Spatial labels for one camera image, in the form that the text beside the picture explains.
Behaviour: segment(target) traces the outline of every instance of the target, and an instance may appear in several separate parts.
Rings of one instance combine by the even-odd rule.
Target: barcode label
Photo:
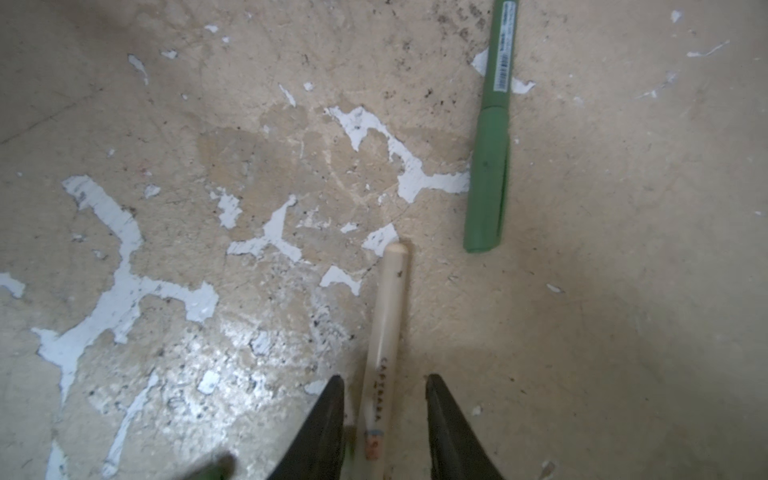
[[[493,91],[507,93],[509,89],[509,71],[512,64],[512,39],[515,37],[515,14],[517,4],[504,2],[502,8],[502,27],[498,33],[498,55],[496,55],[496,76],[493,79]]]

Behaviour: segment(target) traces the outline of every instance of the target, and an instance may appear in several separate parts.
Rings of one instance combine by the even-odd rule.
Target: white paint patch
[[[264,235],[258,238],[252,238],[243,242],[232,242],[227,248],[228,255],[244,255],[250,253],[254,257],[259,257],[262,250],[267,245],[277,248],[283,255],[294,262],[301,260],[301,250],[294,245],[283,240],[283,228],[286,221],[286,210],[288,207],[296,205],[296,196],[291,195],[288,201],[282,207],[272,212],[270,221],[264,224]]]
[[[147,69],[144,68],[144,63],[138,59],[136,55],[132,53],[128,54],[128,63],[134,66],[144,76],[144,84],[149,85],[149,75],[147,75]]]
[[[141,315],[139,304],[147,295],[184,302],[187,320],[202,323],[214,314],[219,296],[203,282],[197,290],[176,283],[153,280],[131,273],[131,254],[144,239],[133,216],[112,199],[88,176],[69,177],[61,182],[74,197],[78,210],[93,208],[96,217],[120,240],[120,265],[114,271],[112,288],[101,294],[91,314],[78,325],[59,335],[46,329],[33,328],[40,337],[38,355],[61,368],[61,407],[78,371],[78,359],[103,332],[111,330],[116,343],[126,343],[128,333]]]
[[[296,107],[296,99],[293,98],[293,95],[290,94],[288,90],[286,90],[281,84],[277,84],[278,87],[280,87],[280,90],[283,91],[283,94],[288,99],[288,103],[290,103],[291,107]]]
[[[531,91],[531,89],[535,86],[536,86],[535,81],[523,82],[522,80],[518,80],[517,78],[512,77],[512,93],[513,94],[525,95],[529,91]]]
[[[320,280],[320,286],[330,286],[332,283],[344,283],[352,290],[352,295],[360,295],[360,286],[362,280],[356,282],[353,278],[344,270],[341,270],[336,265],[332,265],[323,278]]]
[[[234,195],[229,195],[226,190],[220,189],[221,198],[217,207],[221,209],[219,221],[221,226],[230,230],[237,225],[237,218],[243,213],[240,208],[240,199]]]
[[[481,51],[475,58],[472,59],[472,67],[478,71],[480,75],[485,76],[485,72],[488,70],[488,49]]]
[[[304,392],[306,392],[308,395],[319,395],[323,393],[323,390],[326,388],[327,382],[325,380],[315,380],[312,383],[307,383],[304,386]]]
[[[357,230],[357,223],[347,223],[343,227],[339,228],[341,230],[341,233],[349,233]]]
[[[719,44],[718,46],[716,46],[715,48],[713,48],[712,50],[709,50],[707,53],[701,53],[701,52],[699,52],[699,51],[689,51],[689,52],[688,52],[688,58],[694,58],[694,57],[709,57],[709,56],[710,56],[710,55],[712,55],[714,52],[716,52],[716,51],[720,50],[722,47],[724,47],[724,46],[728,45],[729,43],[730,43],[730,40],[726,40],[726,41],[724,41],[723,43],[721,43],[721,44]]]
[[[125,411],[125,417],[120,424],[117,435],[114,436],[114,442],[112,442],[112,446],[109,448],[109,453],[104,460],[104,465],[101,466],[101,476],[103,478],[112,478],[118,473],[120,457],[123,454],[123,444],[125,443],[125,437],[128,434],[128,427],[131,426],[131,422],[133,422],[136,415],[138,415],[144,408],[144,405],[146,405],[147,394],[152,387],[157,385],[158,380],[157,373],[152,372],[149,375],[147,386],[136,395],[136,398],[131,402],[128,410]]]
[[[657,91],[662,90],[662,89],[667,88],[667,87],[670,87],[672,84],[674,84],[674,82],[676,80],[677,80],[677,72],[675,72],[675,71],[668,71],[667,72],[667,80],[665,80],[664,82],[660,83],[653,90],[647,91],[647,92],[645,92],[643,94],[639,94],[634,99],[638,100],[638,99],[644,98],[644,97],[657,98],[658,97]]]
[[[372,113],[363,107],[357,107],[345,114],[338,107],[326,109],[326,113],[332,115],[342,126],[354,151],[359,151],[360,142],[368,135],[368,130],[373,129],[383,134],[387,139],[389,161],[394,157],[400,158],[403,173],[398,175],[399,183],[397,193],[408,203],[412,204],[416,195],[422,188],[443,190],[450,194],[460,194],[469,190],[469,171],[456,174],[426,175],[422,169],[422,161],[394,135],[389,133],[386,126]]]
[[[319,212],[320,207],[314,207],[312,210],[308,211],[306,213],[306,218],[304,220],[301,220],[296,227],[304,227],[304,228],[314,228],[315,230],[323,230],[331,226],[331,221],[326,220],[324,222],[321,222],[320,220],[315,220],[315,215],[317,215],[317,212]]]
[[[256,338],[248,342],[248,345],[255,356],[267,356],[272,349],[272,337],[268,332],[261,330]]]
[[[385,227],[379,228],[366,237],[362,243],[362,248],[373,250],[379,257],[384,257],[384,249],[387,245],[398,240],[395,226],[391,223]]]
[[[485,72],[488,70],[488,49],[481,51],[477,55],[475,55],[475,58],[472,60],[472,67],[477,70],[477,72],[485,76]],[[512,93],[517,95],[525,95],[533,87],[536,86],[535,81],[528,81],[523,82],[522,80],[519,80],[518,78],[512,77]]]
[[[221,376],[210,370],[203,374],[203,379],[197,384],[197,391],[203,395],[210,395],[216,389],[216,385],[219,384]]]
[[[14,280],[8,272],[0,273],[0,286],[7,288],[13,298],[21,298],[24,295],[24,288],[26,288],[25,284]]]
[[[69,480],[67,456],[64,455],[64,452],[55,440],[51,443],[51,454],[48,456],[45,480]]]
[[[144,198],[152,198],[160,193],[160,187],[155,184],[149,184],[144,188]]]

